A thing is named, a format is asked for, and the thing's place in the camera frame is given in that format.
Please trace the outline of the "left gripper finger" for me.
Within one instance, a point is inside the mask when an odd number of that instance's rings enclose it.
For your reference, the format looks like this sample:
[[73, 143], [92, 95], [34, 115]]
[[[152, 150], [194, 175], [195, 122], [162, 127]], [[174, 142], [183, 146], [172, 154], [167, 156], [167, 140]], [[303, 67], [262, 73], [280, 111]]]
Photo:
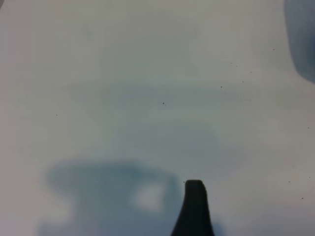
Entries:
[[171, 236], [214, 236], [208, 197], [201, 180], [185, 182], [185, 196]]

